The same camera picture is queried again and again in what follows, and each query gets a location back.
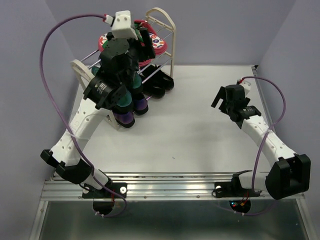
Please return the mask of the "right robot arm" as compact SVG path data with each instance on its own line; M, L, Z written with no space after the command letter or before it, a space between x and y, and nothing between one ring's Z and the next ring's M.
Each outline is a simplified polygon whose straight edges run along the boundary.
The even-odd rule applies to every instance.
M270 164L269 172L243 170L232 175L230 181L215 182L212 194L216 198L259 197L268 193L280 200L306 192L310 187L311 160L289 148L272 131L261 112L249 105L247 97L251 87L247 82L220 87L211 106L221 102L219 110L261 147Z

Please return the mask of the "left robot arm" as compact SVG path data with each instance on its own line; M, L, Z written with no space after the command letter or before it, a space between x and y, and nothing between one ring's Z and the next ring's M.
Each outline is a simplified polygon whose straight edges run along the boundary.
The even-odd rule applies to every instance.
M54 167L61 178L100 197L117 194L112 180L96 169L83 151L109 113L114 114L119 125L130 128L135 123L135 115L148 111L138 72L140 62L154 56L150 35L142 28L134 36L109 33L96 73L78 60L71 63L73 70L81 79L87 79L88 84L73 119L65 121L62 137L41 153L41 158Z

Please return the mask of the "purple loafer one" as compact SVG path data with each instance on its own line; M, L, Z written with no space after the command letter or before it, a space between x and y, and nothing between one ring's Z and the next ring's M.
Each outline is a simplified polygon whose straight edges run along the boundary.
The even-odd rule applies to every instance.
M116 122L124 128L131 128L135 124L134 114L131 111L126 113L112 112Z
M144 115L148 112L149 106L143 93L133 94L133 109L137 115Z

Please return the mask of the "pink sandal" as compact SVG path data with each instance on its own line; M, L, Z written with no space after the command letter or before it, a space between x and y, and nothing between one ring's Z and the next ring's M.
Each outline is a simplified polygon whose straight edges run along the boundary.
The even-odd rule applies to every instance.
M139 28L147 29L156 56L166 52L168 48L166 41L158 36L156 31L146 20L136 19L134 21L134 26L137 30Z
M109 33L104 33L102 34L100 37L99 37L99 40L98 40L98 50L100 52L102 52L104 50L104 44L107 43L108 41L108 36ZM149 58L147 60L144 60L144 61L139 61L139 67L142 68L142 67L145 67L147 66L148 64L150 64L152 61L154 60L154 58Z

